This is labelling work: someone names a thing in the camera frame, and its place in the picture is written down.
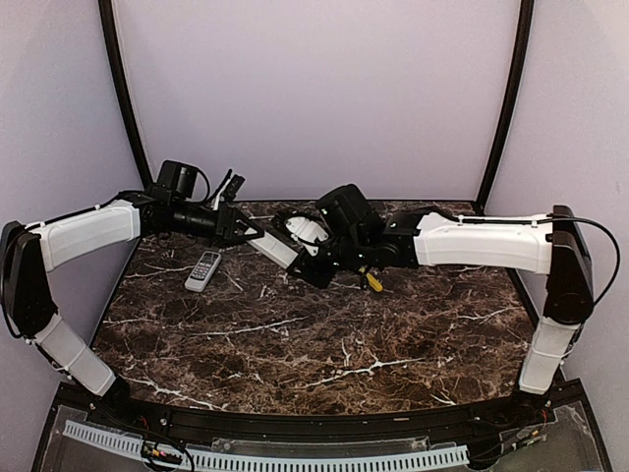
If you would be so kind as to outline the grey remote control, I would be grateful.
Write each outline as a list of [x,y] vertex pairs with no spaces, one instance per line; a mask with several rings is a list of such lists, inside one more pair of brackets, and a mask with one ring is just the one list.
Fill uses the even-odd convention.
[[222,256],[217,252],[204,252],[185,281],[185,288],[200,293],[208,285],[217,268],[222,262]]

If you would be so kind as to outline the left black frame post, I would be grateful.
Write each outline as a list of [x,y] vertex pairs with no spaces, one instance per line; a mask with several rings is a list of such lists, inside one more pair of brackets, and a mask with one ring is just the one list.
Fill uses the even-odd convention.
[[114,2],[111,0],[98,0],[97,6],[119,111],[138,175],[143,187],[146,188],[152,183],[152,175],[143,148],[143,140],[126,77],[121,42],[115,19]]

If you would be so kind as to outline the yellow handled screwdriver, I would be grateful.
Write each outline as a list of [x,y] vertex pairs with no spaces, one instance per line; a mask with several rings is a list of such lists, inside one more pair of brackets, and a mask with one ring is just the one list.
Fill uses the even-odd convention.
[[360,277],[362,289],[369,288],[376,293],[383,291],[382,283],[371,274],[371,268],[369,266],[360,268]]

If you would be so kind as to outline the black front rail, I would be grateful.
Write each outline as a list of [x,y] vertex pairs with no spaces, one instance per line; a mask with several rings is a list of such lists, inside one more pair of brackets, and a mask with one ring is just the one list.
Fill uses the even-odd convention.
[[64,383],[59,400],[106,426],[137,428],[162,441],[209,445],[218,439],[273,443],[344,443],[427,437],[432,443],[495,442],[499,434],[550,424],[562,406],[591,410],[580,381],[554,385],[543,397],[513,393],[482,402],[384,414],[286,416],[210,411],[128,399],[118,408],[101,405],[83,388]]

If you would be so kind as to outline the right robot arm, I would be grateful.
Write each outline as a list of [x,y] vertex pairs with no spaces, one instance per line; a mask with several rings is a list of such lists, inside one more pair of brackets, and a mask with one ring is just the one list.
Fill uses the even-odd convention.
[[318,214],[278,214],[277,229],[302,245],[289,271],[325,288],[340,270],[366,278],[372,268],[497,266],[546,278],[543,314],[520,370],[519,390],[501,406],[512,427],[540,409],[555,372],[600,297],[594,293],[592,258],[580,230],[585,219],[568,206],[524,217],[449,214],[437,207],[383,218],[354,184],[314,204]]

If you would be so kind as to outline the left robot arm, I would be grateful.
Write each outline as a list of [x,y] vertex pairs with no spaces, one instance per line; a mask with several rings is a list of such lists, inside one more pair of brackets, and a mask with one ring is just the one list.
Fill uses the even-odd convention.
[[61,317],[48,274],[78,257],[150,235],[180,233],[236,246],[263,230],[231,204],[244,179],[227,173],[217,190],[192,199],[202,175],[193,165],[162,163],[142,191],[123,191],[110,201],[48,221],[7,223],[1,234],[1,309],[11,335],[41,354],[83,388],[101,398],[99,410],[118,429],[139,420],[130,387]]

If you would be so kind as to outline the white slim remote control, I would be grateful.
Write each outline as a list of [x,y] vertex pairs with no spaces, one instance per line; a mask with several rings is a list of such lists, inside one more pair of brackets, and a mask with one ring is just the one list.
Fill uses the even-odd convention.
[[282,269],[287,269],[299,256],[294,249],[268,232],[263,231],[258,237],[253,228],[250,228],[245,235],[254,236],[254,239],[248,240],[247,243]]

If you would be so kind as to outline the right black frame post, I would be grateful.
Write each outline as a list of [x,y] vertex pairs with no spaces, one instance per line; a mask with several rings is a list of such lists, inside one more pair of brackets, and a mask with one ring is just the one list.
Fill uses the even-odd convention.
[[534,0],[520,1],[512,57],[505,85],[504,96],[496,123],[494,137],[489,150],[485,171],[475,198],[475,206],[477,212],[479,213],[484,213],[486,210],[505,150],[524,72],[533,24],[534,9]]

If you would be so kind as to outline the black frame post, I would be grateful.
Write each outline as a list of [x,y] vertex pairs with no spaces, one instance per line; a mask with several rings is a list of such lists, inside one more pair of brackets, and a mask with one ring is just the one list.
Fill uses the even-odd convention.
[[152,183],[152,175],[143,148],[143,140],[126,77],[121,42],[115,19],[114,2],[111,0],[98,0],[97,6],[119,111],[138,175],[143,187],[146,188]]
[[533,24],[534,9],[534,0],[520,1],[512,57],[505,85],[504,96],[496,123],[494,137],[489,150],[485,171],[475,198],[475,206],[477,212],[479,213],[484,213],[486,210],[505,150],[524,72]]

